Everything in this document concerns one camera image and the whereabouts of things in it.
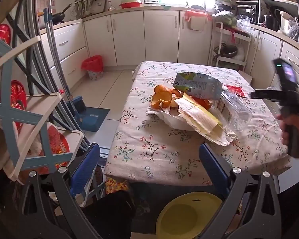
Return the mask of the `black wok pan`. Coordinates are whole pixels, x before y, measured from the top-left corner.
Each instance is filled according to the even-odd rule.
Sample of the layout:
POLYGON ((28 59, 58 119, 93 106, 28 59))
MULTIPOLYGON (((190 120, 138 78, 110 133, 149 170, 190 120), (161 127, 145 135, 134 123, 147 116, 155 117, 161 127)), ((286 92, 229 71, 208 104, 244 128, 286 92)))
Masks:
POLYGON ((73 3, 69 4, 62 12, 58 12, 52 15, 53 25, 62 23, 65 18, 65 12, 73 5, 73 3))

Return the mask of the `floral tablecloth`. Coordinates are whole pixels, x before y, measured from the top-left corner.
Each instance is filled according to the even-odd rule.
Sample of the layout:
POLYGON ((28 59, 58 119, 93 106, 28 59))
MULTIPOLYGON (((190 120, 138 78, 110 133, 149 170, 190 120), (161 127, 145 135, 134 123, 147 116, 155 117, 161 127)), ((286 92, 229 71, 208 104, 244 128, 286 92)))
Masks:
MULTIPOLYGON (((157 85, 171 87, 177 73, 210 75, 225 85, 252 91, 235 70, 212 66, 143 62, 133 75, 134 82, 122 111, 105 166, 107 176, 133 182, 175 186, 204 186, 210 179, 199 160, 199 147, 205 142, 195 131, 169 127, 154 114, 148 114, 157 85)), ((251 174, 268 171, 279 175, 291 167, 291 158, 281 143, 281 129, 260 99, 243 99, 252 113, 248 126, 238 138, 223 147, 210 143, 212 150, 232 167, 251 174)))

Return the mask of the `red lined waste basket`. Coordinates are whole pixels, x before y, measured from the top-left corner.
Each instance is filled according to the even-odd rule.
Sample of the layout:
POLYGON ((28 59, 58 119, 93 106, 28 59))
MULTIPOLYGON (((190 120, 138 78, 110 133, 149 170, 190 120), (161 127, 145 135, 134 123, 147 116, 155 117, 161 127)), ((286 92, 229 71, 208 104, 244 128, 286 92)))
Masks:
POLYGON ((98 80, 103 74, 104 64, 99 55, 85 59, 81 64, 81 69, 88 72, 91 80, 98 80))

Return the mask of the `clear plastic bottle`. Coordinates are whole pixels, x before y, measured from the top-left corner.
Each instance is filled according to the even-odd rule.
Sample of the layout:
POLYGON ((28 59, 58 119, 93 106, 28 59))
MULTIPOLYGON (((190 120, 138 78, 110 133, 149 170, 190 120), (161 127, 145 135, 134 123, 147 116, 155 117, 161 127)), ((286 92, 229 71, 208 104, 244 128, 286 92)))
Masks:
POLYGON ((232 131, 244 130, 252 118, 252 113, 234 93, 222 91, 216 108, 232 131))

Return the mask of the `red and white bowl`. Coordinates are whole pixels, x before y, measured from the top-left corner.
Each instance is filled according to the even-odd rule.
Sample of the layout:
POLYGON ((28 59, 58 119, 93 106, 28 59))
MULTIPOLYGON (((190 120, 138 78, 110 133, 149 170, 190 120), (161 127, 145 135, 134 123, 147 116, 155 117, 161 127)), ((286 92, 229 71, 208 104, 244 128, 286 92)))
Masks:
POLYGON ((142 4, 141 0, 121 0, 121 8, 127 9, 127 8, 137 8, 140 7, 142 4))

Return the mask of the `colourful left slipper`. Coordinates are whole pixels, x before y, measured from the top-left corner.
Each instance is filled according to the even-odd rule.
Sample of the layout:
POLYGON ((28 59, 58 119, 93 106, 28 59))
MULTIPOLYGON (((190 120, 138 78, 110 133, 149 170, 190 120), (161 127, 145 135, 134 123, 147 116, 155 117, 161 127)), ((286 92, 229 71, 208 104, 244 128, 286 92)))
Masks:
POLYGON ((129 191, 130 185, 127 180, 117 180, 113 177, 107 177, 105 181, 106 194, 111 194, 118 191, 129 191))

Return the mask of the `yellow plastic trash bin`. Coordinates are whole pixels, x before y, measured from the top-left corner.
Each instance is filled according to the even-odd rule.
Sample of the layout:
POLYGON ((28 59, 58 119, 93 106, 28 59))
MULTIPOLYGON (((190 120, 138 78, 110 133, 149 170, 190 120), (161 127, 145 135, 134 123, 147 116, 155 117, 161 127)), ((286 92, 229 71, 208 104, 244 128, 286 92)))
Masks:
POLYGON ((173 199, 159 214, 155 232, 157 238, 197 238, 222 201, 207 192, 192 192, 173 199))

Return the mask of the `milk carton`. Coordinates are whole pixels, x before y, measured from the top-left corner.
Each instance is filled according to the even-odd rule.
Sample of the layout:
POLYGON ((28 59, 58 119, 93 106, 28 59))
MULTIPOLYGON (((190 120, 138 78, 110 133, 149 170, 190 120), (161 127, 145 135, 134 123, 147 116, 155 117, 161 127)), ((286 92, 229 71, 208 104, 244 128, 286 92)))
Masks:
POLYGON ((189 96, 205 100, 218 100, 223 91, 218 79, 194 72, 177 73, 173 87, 189 96))

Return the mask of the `white kitchen cabinets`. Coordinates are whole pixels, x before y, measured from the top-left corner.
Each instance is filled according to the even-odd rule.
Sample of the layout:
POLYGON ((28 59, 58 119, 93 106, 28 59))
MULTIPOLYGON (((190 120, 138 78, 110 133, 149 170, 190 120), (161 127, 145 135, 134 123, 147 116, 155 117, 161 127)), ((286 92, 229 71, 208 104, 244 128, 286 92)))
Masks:
MULTIPOLYGON (((209 65, 213 21, 202 30, 191 27, 184 10, 135 8, 93 16, 54 27, 54 36, 66 81, 74 85, 80 78, 84 59, 99 55, 106 68, 126 68, 144 61, 209 65)), ((244 72, 255 88, 277 83, 271 60, 290 63, 299 83, 299 43, 259 27, 248 30, 252 41, 244 72)))

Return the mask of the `yellow paper wrapper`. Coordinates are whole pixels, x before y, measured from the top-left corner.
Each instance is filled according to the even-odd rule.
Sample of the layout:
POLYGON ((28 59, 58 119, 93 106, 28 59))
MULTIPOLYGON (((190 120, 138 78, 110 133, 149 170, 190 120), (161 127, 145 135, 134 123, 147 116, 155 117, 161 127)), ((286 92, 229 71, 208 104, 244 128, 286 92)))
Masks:
POLYGON ((186 93, 182 98, 176 99, 175 103, 178 105, 179 116, 208 141, 220 146, 228 146, 237 138, 234 132, 226 129, 219 119, 186 93))

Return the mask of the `folding chair rack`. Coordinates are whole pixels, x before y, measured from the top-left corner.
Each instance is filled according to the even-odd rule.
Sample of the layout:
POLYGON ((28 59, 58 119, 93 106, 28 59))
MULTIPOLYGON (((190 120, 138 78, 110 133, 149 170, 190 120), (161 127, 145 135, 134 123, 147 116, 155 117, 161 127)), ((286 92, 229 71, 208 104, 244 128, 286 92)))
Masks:
POLYGON ((66 85, 49 68, 36 0, 0 0, 0 171, 23 182, 68 166, 85 145, 66 85))

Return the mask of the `blue dustpan with broom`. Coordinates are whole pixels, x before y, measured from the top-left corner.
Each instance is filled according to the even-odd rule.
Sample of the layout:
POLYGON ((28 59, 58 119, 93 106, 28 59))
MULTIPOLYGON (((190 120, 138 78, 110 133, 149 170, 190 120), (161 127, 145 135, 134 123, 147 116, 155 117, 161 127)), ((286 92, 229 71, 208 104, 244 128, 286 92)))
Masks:
POLYGON ((83 131, 97 132, 110 111, 110 109, 87 107, 82 96, 77 96, 72 100, 74 107, 69 101, 66 104, 83 131))

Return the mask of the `black pot on trolley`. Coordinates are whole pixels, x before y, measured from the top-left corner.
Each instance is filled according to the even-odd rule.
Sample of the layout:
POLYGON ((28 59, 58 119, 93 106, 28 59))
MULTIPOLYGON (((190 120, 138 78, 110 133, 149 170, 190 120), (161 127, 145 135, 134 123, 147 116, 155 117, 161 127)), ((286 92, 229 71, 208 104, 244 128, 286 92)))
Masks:
POLYGON ((222 43, 220 46, 214 49, 214 53, 214 60, 219 57, 233 58, 238 54, 238 48, 235 45, 222 43))

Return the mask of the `white paper napkin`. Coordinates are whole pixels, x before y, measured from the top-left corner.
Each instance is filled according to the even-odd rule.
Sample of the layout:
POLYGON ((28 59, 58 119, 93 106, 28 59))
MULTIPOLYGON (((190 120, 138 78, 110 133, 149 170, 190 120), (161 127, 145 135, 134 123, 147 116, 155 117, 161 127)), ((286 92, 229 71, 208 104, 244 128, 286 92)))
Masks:
POLYGON ((178 111, 176 111, 176 115, 171 115, 169 113, 169 108, 164 110, 157 110, 148 107, 146 114, 158 116, 159 119, 161 119, 166 125, 168 125, 172 129, 194 131, 194 128, 191 127, 184 118, 178 116, 178 111))

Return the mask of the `orange peel piece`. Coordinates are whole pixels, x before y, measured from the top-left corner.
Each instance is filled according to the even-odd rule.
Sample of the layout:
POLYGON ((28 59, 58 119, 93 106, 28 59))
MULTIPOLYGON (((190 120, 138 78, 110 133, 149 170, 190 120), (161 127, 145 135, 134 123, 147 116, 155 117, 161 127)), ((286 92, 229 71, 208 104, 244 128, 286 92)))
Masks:
POLYGON ((154 94, 150 102, 150 106, 155 110, 164 110, 169 107, 177 108, 177 99, 182 98, 183 92, 175 88, 168 88, 164 85, 157 85, 154 88, 154 94))
POLYGON ((196 101, 199 105, 204 107, 206 110, 209 110, 212 107, 212 104, 208 100, 200 99, 196 97, 192 97, 192 99, 196 101))

